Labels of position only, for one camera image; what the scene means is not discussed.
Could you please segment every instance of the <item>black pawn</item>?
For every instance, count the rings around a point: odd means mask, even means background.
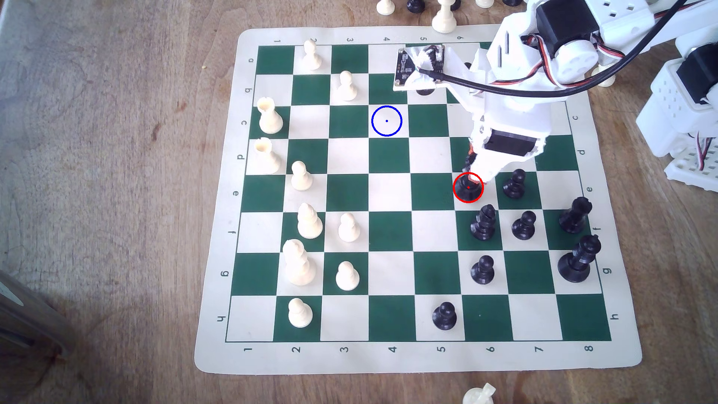
[[[424,12],[426,4],[424,3],[424,0],[408,0],[406,2],[406,8],[414,14],[421,14]]]
[[[493,258],[484,255],[479,258],[479,262],[471,267],[471,278],[481,285],[486,285],[493,280]]]
[[[591,273],[589,264],[596,259],[596,254],[600,251],[601,241],[597,235],[581,237],[574,246],[574,251],[567,252],[559,259],[559,274],[569,282],[585,281]]]
[[[511,199],[519,199],[526,192],[523,182],[526,180],[526,171],[517,168],[511,173],[511,178],[503,184],[503,193]]]
[[[463,201],[472,202],[481,195],[481,184],[469,180],[469,175],[462,175],[454,185],[454,192]]]
[[[496,209],[490,203],[484,205],[470,226],[471,235],[486,241],[496,232]]]
[[[525,211],[520,218],[513,222],[511,232],[519,240],[528,240],[533,237],[533,233],[536,233],[534,223],[536,223],[536,214],[532,211]]]
[[[434,325],[440,330],[450,330],[456,325],[456,309],[449,302],[443,302],[432,316]]]
[[[559,226],[568,233],[580,233],[586,226],[586,215],[591,213],[593,204],[588,198],[579,196],[571,203],[571,208],[559,216]]]

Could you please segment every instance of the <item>white pawn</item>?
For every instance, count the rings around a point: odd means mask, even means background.
[[[303,329],[312,322],[312,308],[300,298],[289,301],[289,323],[298,329]]]
[[[593,69],[593,71],[591,72],[591,76],[597,75],[598,73],[601,73],[602,71],[608,69],[609,67],[611,67],[615,64],[616,64],[616,62],[610,63],[609,65],[606,65],[606,66],[598,65],[598,67]],[[616,75],[612,75],[611,77],[604,80],[602,83],[599,83],[598,86],[599,87],[610,87],[613,85],[613,83],[615,83],[615,81],[616,81]]]
[[[322,65],[322,58],[317,55],[317,43],[313,40],[304,41],[306,55],[302,62],[308,70],[316,70]]]
[[[337,271],[335,279],[339,289],[347,291],[354,290],[357,285],[359,285],[359,272],[354,269],[354,265],[352,265],[351,262],[342,261],[339,264],[339,270]]]
[[[376,4],[376,12],[381,15],[389,15],[394,12],[394,2],[392,0],[379,0]]]
[[[271,140],[266,137],[260,137],[254,142],[254,149],[259,154],[261,172],[265,174],[274,174],[279,170],[281,160],[275,152],[272,151]]]
[[[437,15],[432,19],[432,28],[442,34],[448,34],[456,29],[456,19],[451,11],[451,6],[456,0],[439,0],[442,8],[439,9]]]
[[[257,109],[262,114],[259,118],[259,129],[266,134],[274,134],[281,130],[284,121],[276,112],[274,100],[262,97],[257,100]]]
[[[464,394],[462,404],[493,404],[491,396],[496,392],[496,387],[486,383],[484,388],[474,387]]]
[[[344,70],[339,74],[339,88],[337,93],[343,101],[352,101],[357,96],[357,86],[353,83],[352,73]]]
[[[297,211],[297,230],[299,235],[305,239],[316,239],[324,229],[322,220],[319,219],[317,211],[308,203],[299,205]]]
[[[281,251],[284,253],[284,261],[288,265],[307,261],[307,251],[304,249],[304,243],[297,239],[286,240]]]
[[[351,243],[359,238],[359,226],[352,214],[343,214],[339,219],[339,238]]]
[[[312,186],[312,175],[307,172],[307,166],[301,161],[292,163],[292,187],[296,190],[308,190]]]

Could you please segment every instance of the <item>table surface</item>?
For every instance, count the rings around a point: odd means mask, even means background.
[[[643,362],[627,369],[226,376],[193,354],[236,41],[257,27],[424,25],[397,0],[7,0],[0,26],[0,270],[80,334],[28,403],[718,400],[718,193],[666,179],[635,125],[670,44],[589,92]],[[511,12],[464,0],[459,24]]]

